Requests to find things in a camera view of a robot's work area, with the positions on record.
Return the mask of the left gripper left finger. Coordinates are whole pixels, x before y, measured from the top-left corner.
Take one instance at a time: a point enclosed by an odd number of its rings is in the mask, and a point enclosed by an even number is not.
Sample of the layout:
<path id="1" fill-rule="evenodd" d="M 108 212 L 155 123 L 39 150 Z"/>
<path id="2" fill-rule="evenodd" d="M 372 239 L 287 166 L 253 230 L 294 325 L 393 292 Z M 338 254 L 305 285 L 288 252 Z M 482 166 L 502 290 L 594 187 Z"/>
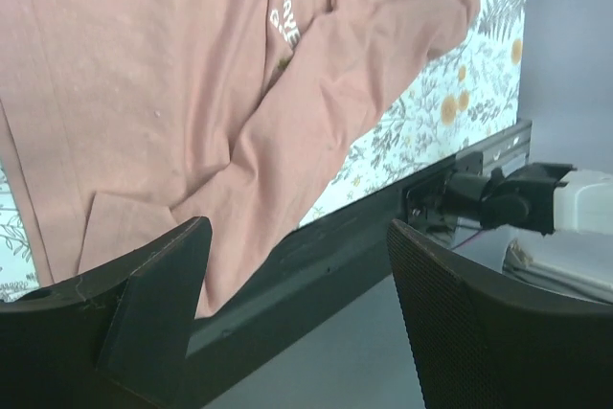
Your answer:
<path id="1" fill-rule="evenodd" d="M 146 246 L 1 305 L 4 408 L 170 408 L 179 395 L 212 228 Z"/>

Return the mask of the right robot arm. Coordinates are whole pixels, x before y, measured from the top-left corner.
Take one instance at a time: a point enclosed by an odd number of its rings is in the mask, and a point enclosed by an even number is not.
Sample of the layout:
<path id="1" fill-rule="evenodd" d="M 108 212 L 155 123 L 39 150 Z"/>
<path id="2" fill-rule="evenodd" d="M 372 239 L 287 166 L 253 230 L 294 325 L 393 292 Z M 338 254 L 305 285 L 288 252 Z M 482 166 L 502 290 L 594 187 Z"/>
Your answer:
<path id="1" fill-rule="evenodd" d="M 498 272 L 612 293 L 612 176 L 532 163 L 488 174 L 454 168 L 410 188 L 410 225 Z"/>

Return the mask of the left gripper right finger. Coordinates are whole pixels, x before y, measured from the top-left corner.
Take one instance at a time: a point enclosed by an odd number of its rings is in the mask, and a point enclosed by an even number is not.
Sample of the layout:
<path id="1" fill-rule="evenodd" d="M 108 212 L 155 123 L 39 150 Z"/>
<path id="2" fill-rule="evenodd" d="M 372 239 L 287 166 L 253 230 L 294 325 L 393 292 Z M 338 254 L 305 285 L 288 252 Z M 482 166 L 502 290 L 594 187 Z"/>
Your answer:
<path id="1" fill-rule="evenodd" d="M 387 248 L 426 407 L 611 406 L 611 306 L 510 279 L 401 221 Z"/>

